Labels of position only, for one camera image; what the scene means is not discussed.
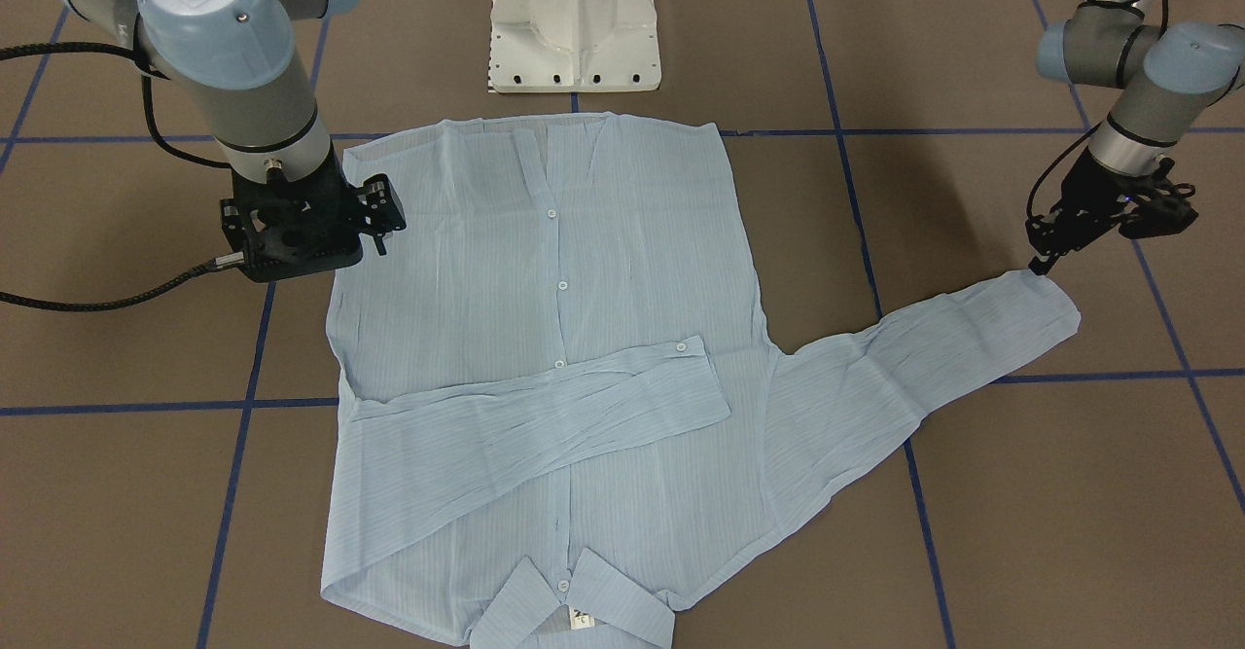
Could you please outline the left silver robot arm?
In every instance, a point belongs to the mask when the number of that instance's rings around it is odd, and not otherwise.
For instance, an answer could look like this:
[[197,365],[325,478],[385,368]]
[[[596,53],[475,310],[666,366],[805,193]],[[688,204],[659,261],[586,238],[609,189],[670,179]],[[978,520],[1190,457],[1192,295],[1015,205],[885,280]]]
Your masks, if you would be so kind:
[[1069,169],[1058,201],[1023,211],[1031,272],[1046,275],[1108,232],[1150,239],[1195,223],[1195,187],[1170,179],[1172,151],[1201,112],[1241,90],[1243,54],[1241,24],[1173,22],[1169,0],[1082,0],[1046,29],[1041,76],[1120,96],[1061,153]]

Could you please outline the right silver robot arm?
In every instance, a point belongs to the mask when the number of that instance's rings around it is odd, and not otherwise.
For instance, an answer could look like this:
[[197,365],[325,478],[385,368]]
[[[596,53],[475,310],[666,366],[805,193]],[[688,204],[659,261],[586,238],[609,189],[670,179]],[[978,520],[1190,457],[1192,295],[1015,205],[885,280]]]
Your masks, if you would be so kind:
[[212,270],[253,282],[332,272],[378,254],[406,219],[386,174],[359,184],[339,164],[298,56],[293,24],[360,0],[59,0],[108,32],[107,54],[143,77],[181,86],[200,111],[232,174],[222,201],[230,255]]

